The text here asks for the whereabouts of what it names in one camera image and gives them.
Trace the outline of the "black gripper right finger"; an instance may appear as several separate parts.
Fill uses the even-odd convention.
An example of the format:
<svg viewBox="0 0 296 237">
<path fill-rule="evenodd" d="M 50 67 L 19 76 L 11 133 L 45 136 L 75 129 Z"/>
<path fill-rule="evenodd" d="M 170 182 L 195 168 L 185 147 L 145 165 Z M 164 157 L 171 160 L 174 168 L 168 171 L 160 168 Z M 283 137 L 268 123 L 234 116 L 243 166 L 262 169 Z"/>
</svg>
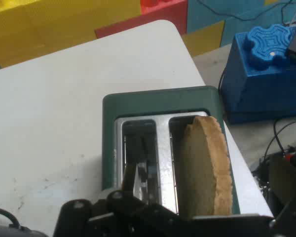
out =
<svg viewBox="0 0 296 237">
<path fill-rule="evenodd" d="M 276 219 L 261 215 L 194 220 L 193 237 L 296 237 L 296 201 L 290 202 Z"/>
</svg>

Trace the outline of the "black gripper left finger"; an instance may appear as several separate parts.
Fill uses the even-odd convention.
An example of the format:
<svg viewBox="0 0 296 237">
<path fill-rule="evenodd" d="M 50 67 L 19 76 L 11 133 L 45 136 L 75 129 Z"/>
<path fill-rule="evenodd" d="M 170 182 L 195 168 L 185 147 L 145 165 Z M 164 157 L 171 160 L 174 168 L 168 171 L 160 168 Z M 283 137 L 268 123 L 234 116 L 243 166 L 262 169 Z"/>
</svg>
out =
<svg viewBox="0 0 296 237">
<path fill-rule="evenodd" d="M 66 202 L 55 237 L 181 237 L 188 223 L 160 204 L 146 204 L 133 195 L 137 166 L 127 164 L 120 190 L 92 204 L 86 199 Z"/>
</svg>

